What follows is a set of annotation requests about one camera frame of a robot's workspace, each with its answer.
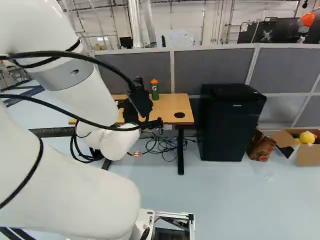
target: desk leg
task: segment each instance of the desk leg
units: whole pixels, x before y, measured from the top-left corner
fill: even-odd
[[[182,127],[178,130],[178,174],[185,174],[185,166],[184,166],[184,129]]]
[[[110,165],[111,165],[111,160],[109,160],[109,159],[105,159],[104,160],[104,163],[103,163],[103,165],[102,165],[102,167],[101,167],[101,169],[103,169],[103,170],[109,170],[109,167],[110,167]]]

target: gray cubicle wall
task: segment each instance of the gray cubicle wall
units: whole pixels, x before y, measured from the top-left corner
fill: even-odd
[[[175,51],[175,93],[199,95],[202,84],[244,84],[254,51],[252,46]]]
[[[171,92],[170,52],[136,52],[132,51],[96,51],[98,60],[111,63],[128,77],[134,79],[137,76],[143,78],[145,88],[151,91],[150,81],[157,79],[160,82],[159,92]],[[115,73],[100,67],[101,77],[112,94],[125,94],[128,85]]]
[[[184,49],[149,48],[97,51],[131,78],[160,82],[161,93],[188,93],[197,120],[202,84],[244,83],[266,95],[263,129],[320,127],[320,45],[233,44]],[[101,76],[112,94],[127,86],[108,70]]]

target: wooden desk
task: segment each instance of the wooden desk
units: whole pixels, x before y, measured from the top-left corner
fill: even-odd
[[[124,100],[127,95],[112,95],[114,100]],[[175,113],[184,113],[183,118],[175,117]],[[178,174],[184,174],[184,128],[183,125],[192,125],[195,123],[194,116],[192,113],[189,97],[186,93],[168,93],[160,94],[159,100],[153,101],[152,111],[150,112],[149,121],[157,120],[161,117],[163,123],[166,125],[181,125],[178,128],[178,144],[177,144],[177,166]],[[123,108],[119,109],[119,116],[116,124],[124,124]],[[70,125],[76,124],[75,119],[69,121]]]

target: gatorade bottle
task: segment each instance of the gatorade bottle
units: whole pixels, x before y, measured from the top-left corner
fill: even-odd
[[[158,80],[152,79],[151,88],[152,88],[152,99],[155,101],[159,100]]]

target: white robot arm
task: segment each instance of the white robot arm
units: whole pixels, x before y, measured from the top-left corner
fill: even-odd
[[[1,0],[0,53],[70,51],[83,46],[56,0]],[[118,108],[90,62],[25,58],[17,63],[71,112],[111,126]],[[139,130],[113,132],[85,123],[77,134],[111,160],[120,159]],[[140,195],[128,179],[74,161],[21,128],[0,102],[0,226],[93,239],[129,239]]]

